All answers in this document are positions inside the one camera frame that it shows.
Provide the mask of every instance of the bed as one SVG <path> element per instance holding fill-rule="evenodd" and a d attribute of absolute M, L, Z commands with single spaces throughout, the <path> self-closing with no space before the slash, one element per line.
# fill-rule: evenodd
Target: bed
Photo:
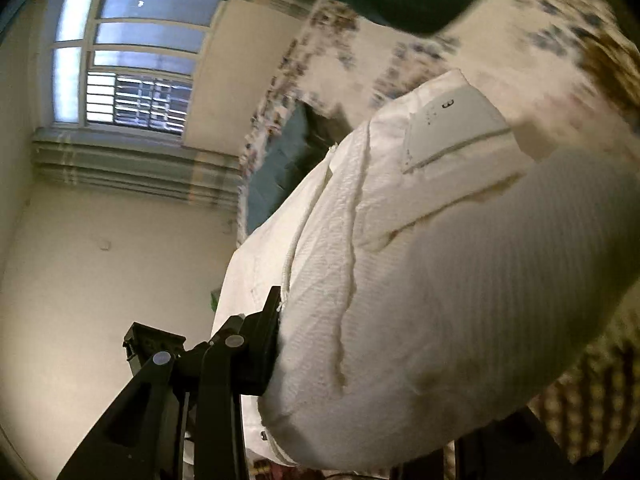
<path fill-rule="evenodd" d="M 640 168 L 639 59 L 605 0 L 480 0 L 430 38 L 318 0 L 252 118 L 240 159 L 238 244 L 247 236 L 252 177 L 300 102 L 356 127 L 459 68 L 534 158 L 574 144 Z M 529 403 L 571 462 L 600 450 L 607 460 L 640 416 L 637 289 L 575 367 Z"/>

